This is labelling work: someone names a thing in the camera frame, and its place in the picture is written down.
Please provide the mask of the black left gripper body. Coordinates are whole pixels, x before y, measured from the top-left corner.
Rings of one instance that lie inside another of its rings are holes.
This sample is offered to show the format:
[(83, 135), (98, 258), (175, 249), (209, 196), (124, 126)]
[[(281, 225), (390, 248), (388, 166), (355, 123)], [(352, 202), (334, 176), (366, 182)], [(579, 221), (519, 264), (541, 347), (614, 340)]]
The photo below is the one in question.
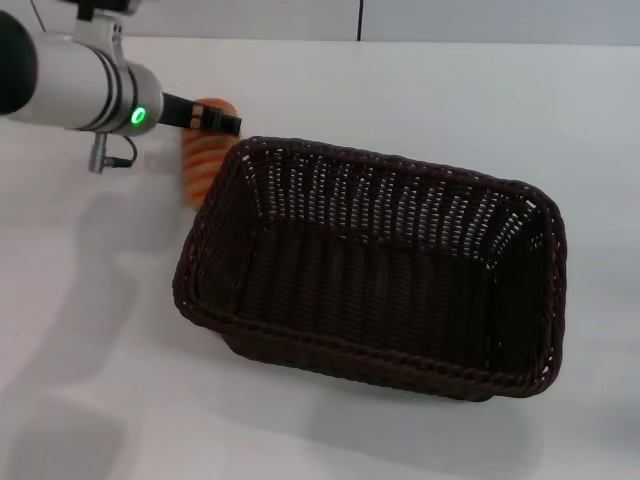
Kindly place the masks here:
[(161, 125), (182, 128), (202, 128), (204, 106), (196, 101), (188, 100), (167, 92), (162, 94), (163, 107), (158, 123)]

